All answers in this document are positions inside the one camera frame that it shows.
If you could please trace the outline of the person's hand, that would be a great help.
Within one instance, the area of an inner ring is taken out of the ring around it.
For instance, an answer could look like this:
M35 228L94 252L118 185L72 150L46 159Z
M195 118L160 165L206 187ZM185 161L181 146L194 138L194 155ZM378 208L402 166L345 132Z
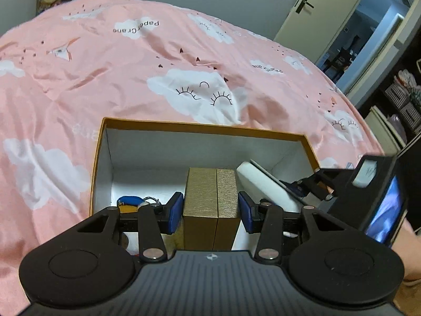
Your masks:
M400 256L405 269L403 283L394 299L405 315L420 315L420 248L420 236L404 220L392 249Z

